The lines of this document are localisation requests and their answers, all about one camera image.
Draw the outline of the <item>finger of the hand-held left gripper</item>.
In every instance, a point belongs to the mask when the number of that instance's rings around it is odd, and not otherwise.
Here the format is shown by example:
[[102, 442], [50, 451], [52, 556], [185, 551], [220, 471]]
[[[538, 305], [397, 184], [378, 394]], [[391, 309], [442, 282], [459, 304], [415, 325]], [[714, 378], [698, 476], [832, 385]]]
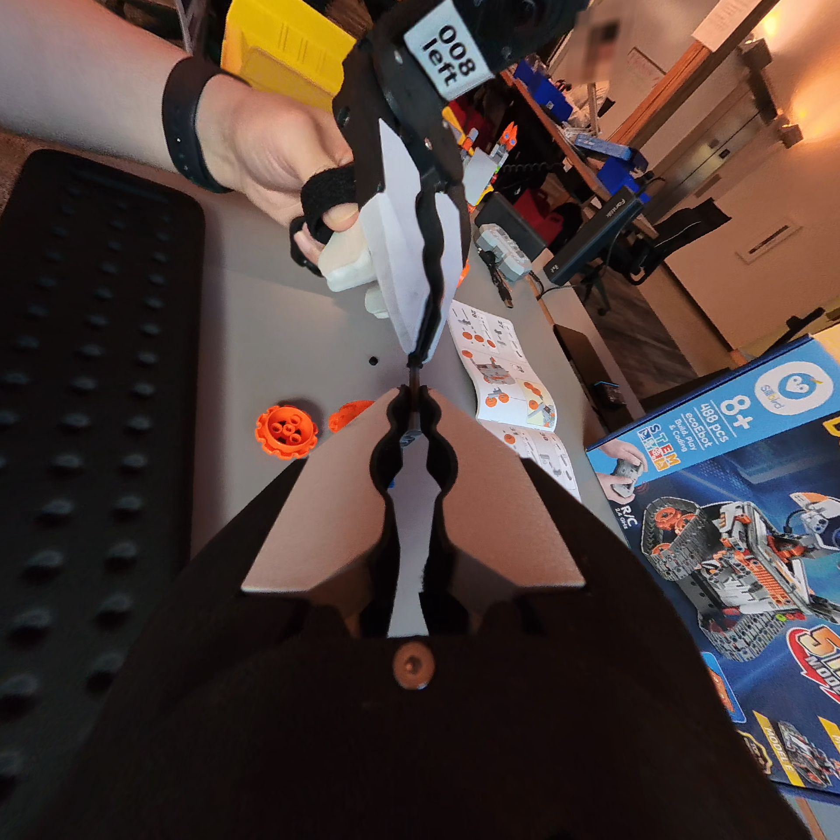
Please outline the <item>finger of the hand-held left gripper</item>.
[[384, 190], [360, 210], [360, 220], [371, 252], [375, 278], [396, 337], [406, 354], [419, 363], [428, 350], [417, 350], [429, 295], [423, 262], [424, 237], [417, 221], [421, 179], [398, 134], [378, 122]]
[[445, 192], [421, 192], [417, 217], [423, 237], [423, 279], [426, 300], [416, 338], [416, 362], [434, 355], [471, 242], [465, 191], [454, 186]]

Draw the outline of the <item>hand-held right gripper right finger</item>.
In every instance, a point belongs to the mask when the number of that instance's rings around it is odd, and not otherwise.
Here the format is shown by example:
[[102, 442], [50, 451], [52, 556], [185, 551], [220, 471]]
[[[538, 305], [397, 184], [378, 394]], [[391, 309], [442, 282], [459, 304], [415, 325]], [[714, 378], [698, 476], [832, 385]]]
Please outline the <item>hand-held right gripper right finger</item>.
[[438, 487], [420, 592], [430, 636], [468, 634], [489, 608], [521, 595], [585, 585], [529, 474], [533, 462], [427, 387], [420, 426]]

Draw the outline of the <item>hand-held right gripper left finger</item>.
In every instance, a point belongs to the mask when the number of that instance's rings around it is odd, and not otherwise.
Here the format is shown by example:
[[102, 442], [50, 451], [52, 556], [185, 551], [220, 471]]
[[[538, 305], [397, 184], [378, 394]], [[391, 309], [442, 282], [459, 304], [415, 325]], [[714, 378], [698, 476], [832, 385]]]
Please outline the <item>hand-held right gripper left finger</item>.
[[364, 636], [389, 630], [400, 544], [389, 487], [403, 467], [404, 389], [306, 458], [241, 590], [334, 607]]

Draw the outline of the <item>orange toy wheel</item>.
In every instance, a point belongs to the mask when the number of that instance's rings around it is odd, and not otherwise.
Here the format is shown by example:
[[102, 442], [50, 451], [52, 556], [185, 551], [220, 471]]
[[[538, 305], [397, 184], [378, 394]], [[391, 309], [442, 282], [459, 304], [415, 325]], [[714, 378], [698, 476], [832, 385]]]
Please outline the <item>orange toy wheel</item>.
[[374, 401], [371, 400], [355, 400], [341, 405], [338, 410], [329, 416], [329, 431], [332, 434], [338, 433], [373, 404]]
[[307, 457], [319, 441], [319, 429], [298, 407], [274, 405], [259, 415], [255, 439], [268, 454], [282, 460]]

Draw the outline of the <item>person's left forearm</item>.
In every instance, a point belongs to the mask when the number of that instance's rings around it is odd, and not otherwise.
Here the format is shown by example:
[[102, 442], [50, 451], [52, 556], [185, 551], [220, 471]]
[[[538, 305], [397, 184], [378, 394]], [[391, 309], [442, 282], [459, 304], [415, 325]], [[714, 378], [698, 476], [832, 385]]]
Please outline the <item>person's left forearm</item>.
[[2, 1], [2, 129], [174, 172], [161, 104], [184, 58], [95, 2]]

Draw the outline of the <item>person's left hand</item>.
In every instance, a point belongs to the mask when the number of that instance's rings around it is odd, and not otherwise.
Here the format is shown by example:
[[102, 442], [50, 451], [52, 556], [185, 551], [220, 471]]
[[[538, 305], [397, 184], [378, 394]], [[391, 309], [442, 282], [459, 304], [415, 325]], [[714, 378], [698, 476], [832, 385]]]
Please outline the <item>person's left hand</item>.
[[302, 214], [306, 182], [353, 161], [333, 116], [229, 76], [205, 85], [196, 134], [215, 181], [284, 226]]

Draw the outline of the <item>grey toy control box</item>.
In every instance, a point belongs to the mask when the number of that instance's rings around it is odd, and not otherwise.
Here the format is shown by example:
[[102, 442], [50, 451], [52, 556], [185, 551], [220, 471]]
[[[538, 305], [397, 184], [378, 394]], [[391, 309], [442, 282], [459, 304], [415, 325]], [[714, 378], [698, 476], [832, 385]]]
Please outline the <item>grey toy control box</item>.
[[476, 247], [486, 263], [508, 282], [516, 282], [532, 270], [531, 260], [516, 242], [497, 224], [478, 228]]

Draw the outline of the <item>black flat case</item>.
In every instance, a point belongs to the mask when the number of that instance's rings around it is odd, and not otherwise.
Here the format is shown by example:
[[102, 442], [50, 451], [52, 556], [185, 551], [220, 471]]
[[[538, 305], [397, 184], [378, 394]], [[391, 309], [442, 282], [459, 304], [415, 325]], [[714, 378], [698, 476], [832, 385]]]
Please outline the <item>black flat case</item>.
[[532, 262], [546, 249], [546, 242], [536, 229], [498, 192], [491, 192], [476, 207], [474, 225], [496, 224], [516, 243]]

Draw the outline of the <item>yellow plastic bin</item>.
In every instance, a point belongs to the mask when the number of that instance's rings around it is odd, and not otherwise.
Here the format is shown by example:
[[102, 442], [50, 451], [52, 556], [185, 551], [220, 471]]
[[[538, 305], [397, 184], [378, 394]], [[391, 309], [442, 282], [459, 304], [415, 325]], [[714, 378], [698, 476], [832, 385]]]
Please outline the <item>yellow plastic bin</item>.
[[233, 1], [221, 67], [252, 88], [332, 111], [351, 35], [304, 1]]

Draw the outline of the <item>black monitor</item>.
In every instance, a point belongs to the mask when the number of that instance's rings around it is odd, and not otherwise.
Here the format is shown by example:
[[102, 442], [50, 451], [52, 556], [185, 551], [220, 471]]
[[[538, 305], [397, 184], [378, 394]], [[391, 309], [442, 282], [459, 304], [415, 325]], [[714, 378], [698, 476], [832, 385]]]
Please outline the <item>black monitor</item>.
[[641, 197], [623, 186], [584, 222], [543, 271], [548, 282], [562, 286], [585, 264], [609, 249], [616, 237], [642, 213]]

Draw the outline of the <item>blue storage bin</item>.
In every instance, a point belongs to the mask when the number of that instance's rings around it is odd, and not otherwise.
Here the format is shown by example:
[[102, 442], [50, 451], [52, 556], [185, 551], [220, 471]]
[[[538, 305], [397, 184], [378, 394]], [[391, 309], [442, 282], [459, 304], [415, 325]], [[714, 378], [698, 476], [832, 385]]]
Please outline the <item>blue storage bin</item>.
[[641, 195], [641, 201], [646, 203], [649, 197], [644, 192], [648, 177], [648, 162], [640, 153], [636, 153], [630, 160], [607, 157], [601, 169], [597, 172], [598, 181], [610, 196], [618, 193], [623, 187]]
[[573, 106], [562, 90], [543, 71], [522, 59], [517, 64], [513, 77], [527, 86], [531, 98], [553, 121], [558, 124], [568, 122]]

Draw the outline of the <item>long wooden table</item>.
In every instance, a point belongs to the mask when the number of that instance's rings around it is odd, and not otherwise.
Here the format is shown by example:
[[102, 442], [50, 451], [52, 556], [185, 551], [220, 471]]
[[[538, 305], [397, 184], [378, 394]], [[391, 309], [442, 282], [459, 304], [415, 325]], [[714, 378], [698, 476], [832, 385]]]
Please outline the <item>long wooden table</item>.
[[565, 138], [560, 126], [553, 122], [551, 118], [541, 110], [540, 106], [533, 100], [529, 93], [528, 87], [520, 79], [515, 78], [509, 69], [504, 69], [500, 72], [499, 78], [505, 84], [515, 91], [519, 98], [528, 106], [535, 118], [540, 121], [541, 125], [548, 133], [553, 144], [558, 147], [560, 154], [567, 160], [571, 167], [579, 174], [581, 179], [587, 184], [591, 192], [599, 198], [602, 205], [611, 198], [609, 191], [604, 187], [597, 177], [597, 171], [593, 169], [587, 160], [578, 154], [572, 143], [569, 143]]

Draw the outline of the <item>blue toy kit box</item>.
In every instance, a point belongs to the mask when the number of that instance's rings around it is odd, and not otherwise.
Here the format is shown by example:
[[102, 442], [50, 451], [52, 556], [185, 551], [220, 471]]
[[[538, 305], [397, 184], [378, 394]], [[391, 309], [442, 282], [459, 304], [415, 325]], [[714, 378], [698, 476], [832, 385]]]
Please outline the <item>blue toy kit box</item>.
[[839, 328], [587, 448], [771, 780], [839, 793]]

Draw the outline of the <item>black perforated panel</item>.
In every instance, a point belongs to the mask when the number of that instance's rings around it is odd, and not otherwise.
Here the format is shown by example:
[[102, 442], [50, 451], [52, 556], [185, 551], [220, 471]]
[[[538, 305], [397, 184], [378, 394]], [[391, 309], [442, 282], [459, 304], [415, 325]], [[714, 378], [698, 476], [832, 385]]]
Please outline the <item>black perforated panel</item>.
[[2, 838], [66, 776], [188, 557], [203, 210], [55, 150], [2, 213]]

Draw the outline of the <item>wall vent plate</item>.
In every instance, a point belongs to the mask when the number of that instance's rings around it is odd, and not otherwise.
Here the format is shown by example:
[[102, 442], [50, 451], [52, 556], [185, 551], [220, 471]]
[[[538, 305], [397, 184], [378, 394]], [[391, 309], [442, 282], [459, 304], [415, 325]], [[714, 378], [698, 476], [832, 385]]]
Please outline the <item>wall vent plate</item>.
[[744, 240], [736, 248], [736, 255], [746, 264], [751, 265], [772, 249], [794, 236], [802, 226], [790, 217], [782, 217], [769, 225], [761, 233]]

